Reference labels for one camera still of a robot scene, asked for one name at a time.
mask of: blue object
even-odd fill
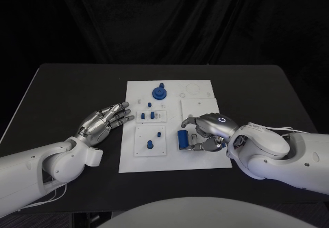
[[[147,141],[147,148],[151,149],[152,148],[152,143],[151,140]]]
[[[178,149],[181,150],[189,146],[187,131],[177,131],[177,136]]]
[[[165,97],[165,90],[164,90],[164,84],[163,83],[160,83],[158,87],[152,89],[151,95],[152,95],[152,97],[157,100],[164,99],[164,97]]]

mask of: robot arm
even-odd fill
[[[220,114],[189,117],[181,123],[196,125],[207,140],[186,149],[217,151],[226,143],[226,156],[243,173],[261,180],[279,180],[291,186],[329,194],[329,135],[310,134],[291,128],[268,128],[248,123],[238,128]],[[278,135],[272,130],[294,131]]]
[[[102,151],[96,145],[109,130],[134,117],[124,117],[126,102],[95,111],[77,133],[64,142],[46,145],[0,158],[0,217],[21,209],[82,173],[83,165],[98,166]],[[43,183],[41,169],[53,180]]]

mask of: white board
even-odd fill
[[[151,96],[151,91],[158,87],[160,83],[164,84],[167,95],[163,100],[155,100]],[[137,123],[135,118],[124,124],[119,172],[232,167],[230,160],[225,155],[226,150],[219,152],[178,150],[177,130],[181,130],[180,124],[184,119],[183,114],[187,116],[189,114],[199,116],[210,112],[219,112],[209,80],[128,81],[125,101],[129,103],[128,108],[131,109],[131,115],[134,116],[137,115],[137,111],[165,111],[165,123]],[[189,105],[189,102],[193,104],[194,102],[200,102],[202,109]],[[165,156],[134,156],[137,126],[164,126]],[[193,125],[189,125],[186,129],[189,131],[189,136],[196,134]],[[203,140],[204,139],[197,135],[197,142],[202,142]]]

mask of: blue knob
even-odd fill
[[[161,100],[165,98],[165,90],[164,90],[163,83],[160,83],[158,87],[152,89],[151,95],[157,100]]]
[[[152,143],[151,140],[147,141],[147,148],[151,149],[152,148]]]

